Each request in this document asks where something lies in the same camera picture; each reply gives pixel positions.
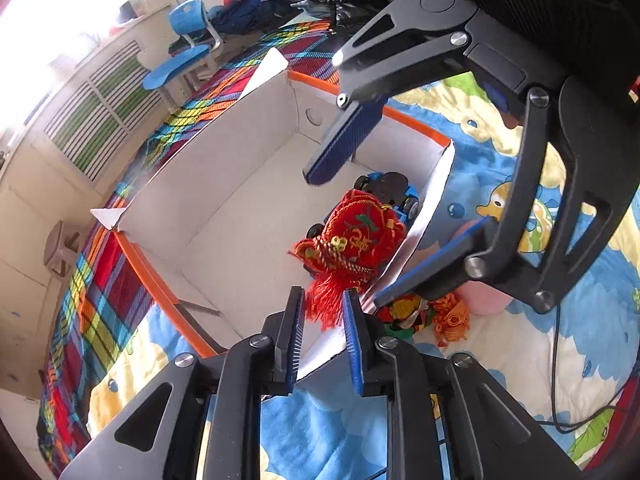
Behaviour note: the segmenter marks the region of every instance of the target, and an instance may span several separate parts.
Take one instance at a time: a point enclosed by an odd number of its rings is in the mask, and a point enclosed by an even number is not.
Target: blue toy car
[[[369,173],[358,177],[354,189],[366,191],[375,196],[383,204],[389,204],[398,214],[399,220],[411,227],[415,217],[418,216],[420,203],[418,202],[418,191],[409,184],[409,179],[402,173],[390,171],[389,173]],[[315,238],[322,233],[324,224],[314,224],[306,232],[307,238]]]

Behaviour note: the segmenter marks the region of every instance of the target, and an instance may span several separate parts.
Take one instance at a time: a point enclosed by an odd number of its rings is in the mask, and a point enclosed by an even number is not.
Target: colorful plaid fabric
[[[327,22],[281,28],[223,66],[140,147],[106,207],[129,202],[181,145],[233,104],[270,48],[277,48],[293,70],[336,82],[331,57],[344,38],[327,28]],[[89,442],[91,390],[152,303],[114,236],[96,222],[64,295],[44,370],[38,443],[56,476]]]

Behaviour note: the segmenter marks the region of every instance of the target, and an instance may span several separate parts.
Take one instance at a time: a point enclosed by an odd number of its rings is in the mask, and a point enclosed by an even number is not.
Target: beige plastic stool
[[[76,264],[82,243],[82,228],[58,222],[49,233],[44,247],[44,266],[49,272],[66,283]]]

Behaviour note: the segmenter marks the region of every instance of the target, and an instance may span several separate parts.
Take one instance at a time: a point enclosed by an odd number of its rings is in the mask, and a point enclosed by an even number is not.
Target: pink balloon
[[[462,224],[454,233],[453,238],[460,236],[478,222],[479,220],[471,220]],[[480,316],[497,314],[501,310],[504,310],[513,299],[508,294],[481,282],[463,283],[456,289],[456,296],[465,302],[470,312]]]

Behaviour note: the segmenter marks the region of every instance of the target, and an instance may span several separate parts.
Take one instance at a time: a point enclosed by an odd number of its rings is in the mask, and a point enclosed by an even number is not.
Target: chair backrest
[[[183,36],[191,46],[195,46],[195,43],[189,36],[189,33],[205,28],[215,40],[213,50],[216,51],[222,46],[220,35],[207,19],[202,0],[187,0],[175,7],[174,10],[169,12],[169,24],[175,33]]]

